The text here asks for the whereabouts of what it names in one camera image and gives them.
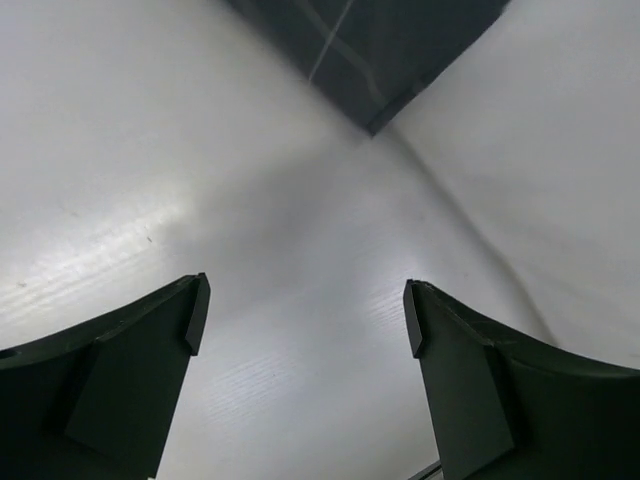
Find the white pillow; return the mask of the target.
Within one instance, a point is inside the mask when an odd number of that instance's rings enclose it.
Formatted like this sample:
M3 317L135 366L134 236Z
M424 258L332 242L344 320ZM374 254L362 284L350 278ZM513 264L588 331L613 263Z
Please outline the white pillow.
M639 364L639 28L495 29L396 128L555 340Z

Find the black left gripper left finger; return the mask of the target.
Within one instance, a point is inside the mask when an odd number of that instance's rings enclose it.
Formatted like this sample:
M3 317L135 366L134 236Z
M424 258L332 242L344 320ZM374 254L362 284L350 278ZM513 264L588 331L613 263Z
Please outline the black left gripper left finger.
M187 275L2 350L2 478L155 478L209 300Z

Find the dark grey checked pillowcase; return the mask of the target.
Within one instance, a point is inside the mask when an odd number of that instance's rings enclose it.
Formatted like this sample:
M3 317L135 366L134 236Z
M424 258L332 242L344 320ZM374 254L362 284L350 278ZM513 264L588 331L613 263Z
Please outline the dark grey checked pillowcase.
M371 135L502 15L497 0L232 1L333 106Z

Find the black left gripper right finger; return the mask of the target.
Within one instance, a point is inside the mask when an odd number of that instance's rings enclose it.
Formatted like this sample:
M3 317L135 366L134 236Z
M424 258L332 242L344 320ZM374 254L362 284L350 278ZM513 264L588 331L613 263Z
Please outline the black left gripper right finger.
M407 282L412 354L447 479L635 479L639 373L537 340Z

